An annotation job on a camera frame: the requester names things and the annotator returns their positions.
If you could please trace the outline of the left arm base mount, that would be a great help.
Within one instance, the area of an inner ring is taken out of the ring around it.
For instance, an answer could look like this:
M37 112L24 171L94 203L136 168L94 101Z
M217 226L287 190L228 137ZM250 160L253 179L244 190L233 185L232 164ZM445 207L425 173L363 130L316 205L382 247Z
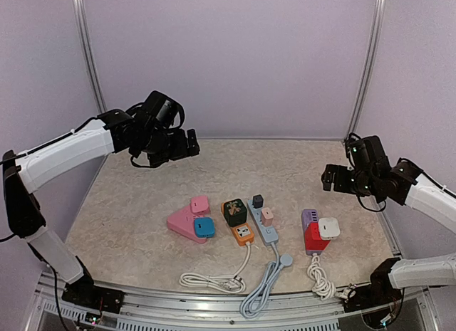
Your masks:
M120 313L125 293L121 290L95 285L83 279L66 284L62 299L81 307L101 312Z

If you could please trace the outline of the pale pink charger plug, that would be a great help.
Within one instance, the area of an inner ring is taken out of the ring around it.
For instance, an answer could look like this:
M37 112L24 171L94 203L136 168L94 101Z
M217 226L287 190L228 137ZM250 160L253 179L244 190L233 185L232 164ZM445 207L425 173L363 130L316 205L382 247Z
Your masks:
M269 207L264 207L261 209L260 219L264 227L269 227L272 225L274 214Z

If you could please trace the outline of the white charger plug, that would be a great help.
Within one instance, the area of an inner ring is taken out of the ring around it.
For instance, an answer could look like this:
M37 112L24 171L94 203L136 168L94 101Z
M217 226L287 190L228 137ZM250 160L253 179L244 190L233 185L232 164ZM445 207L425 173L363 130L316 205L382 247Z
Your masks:
M340 236L341 230L338 220L333 217L321 218L318 220L318 232L322 240L329 241Z

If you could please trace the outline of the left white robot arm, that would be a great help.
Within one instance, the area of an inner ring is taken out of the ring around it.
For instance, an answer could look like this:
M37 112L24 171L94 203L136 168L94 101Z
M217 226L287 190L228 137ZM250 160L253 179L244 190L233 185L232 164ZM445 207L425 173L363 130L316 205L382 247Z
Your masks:
M24 239L38 258L72 285L73 296L86 306L95 305L100 291L82 262L47 227L34 194L44 184L92 159L123 150L130 153L131 160L145 153L149 168L198 155L196 132L174 127L176 118L185 119L182 109L110 110L32 150L19 154L8 151L3 156L4 202L12 234Z

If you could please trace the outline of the red cube socket adapter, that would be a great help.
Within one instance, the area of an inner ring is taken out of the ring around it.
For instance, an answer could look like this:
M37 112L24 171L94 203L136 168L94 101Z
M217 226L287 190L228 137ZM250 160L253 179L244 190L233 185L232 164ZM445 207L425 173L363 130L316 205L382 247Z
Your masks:
M331 240L322 240L318 232L318 222L311 222L304 232L304 241L306 251L312 254L324 251Z

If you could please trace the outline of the dark grey charger plug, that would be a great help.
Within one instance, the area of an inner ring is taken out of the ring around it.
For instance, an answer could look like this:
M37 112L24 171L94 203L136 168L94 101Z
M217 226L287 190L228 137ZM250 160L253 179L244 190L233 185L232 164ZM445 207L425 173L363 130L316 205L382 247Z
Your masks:
M260 209L264 205L264 198L261 194L254 195L252 197L252 205L255 209Z

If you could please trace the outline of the light blue power strip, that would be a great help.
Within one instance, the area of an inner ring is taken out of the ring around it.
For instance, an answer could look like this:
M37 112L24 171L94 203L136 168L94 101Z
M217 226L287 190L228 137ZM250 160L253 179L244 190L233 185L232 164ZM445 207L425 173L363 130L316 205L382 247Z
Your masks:
M254 206L254 202L252 199L249 199L247 201L247 208L248 208L249 214L256 226L256 229L261 236L263 244L265 246L271 246L272 244L277 244L279 241L279 235L278 235L276 229L272 225L265 226L261 219L261 217L262 217L261 213L262 213L263 208L256 208Z

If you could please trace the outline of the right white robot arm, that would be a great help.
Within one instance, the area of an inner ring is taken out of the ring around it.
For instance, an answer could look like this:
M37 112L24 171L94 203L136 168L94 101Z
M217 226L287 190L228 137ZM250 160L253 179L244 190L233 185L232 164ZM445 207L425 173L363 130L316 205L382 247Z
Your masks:
M353 194L361 199L374 196L378 203L390 199L401 206L430 217L455 232L455 193L451 192L408 159L389 164L372 163L349 169L328 164L321 175L323 190ZM387 278L377 278L367 285L364 298L380 305L395 289L413 286L455 284L455 254L421 259L400 259L388 269Z

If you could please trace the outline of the purple power strip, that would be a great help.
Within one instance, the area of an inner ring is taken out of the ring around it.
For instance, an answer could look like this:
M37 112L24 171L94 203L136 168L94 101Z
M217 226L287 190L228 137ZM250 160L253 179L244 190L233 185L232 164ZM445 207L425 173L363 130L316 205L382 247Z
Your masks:
M302 228L303 228L303 234L304 232L306 231L307 227L309 226L309 224L311 222L318 222L319 220L319 217L318 217L318 213L317 213L317 210L315 209L304 209L302 211L302 214L301 214L301 222L302 222ZM317 255L321 255L323 253L323 251L321 253L308 253L306 251L306 254L308 256L312 256L313 254L317 254Z

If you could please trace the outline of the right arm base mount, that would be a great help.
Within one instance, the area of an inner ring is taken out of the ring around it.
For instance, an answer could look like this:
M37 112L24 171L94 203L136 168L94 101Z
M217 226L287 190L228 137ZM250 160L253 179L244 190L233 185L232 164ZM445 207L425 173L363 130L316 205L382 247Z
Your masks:
M391 268L400 259L398 257L387 258L370 275L370 283L358 286L354 296L343 303L344 312L354 312L374 308L379 305L393 303L401 300L401 289L393 288L388 277Z

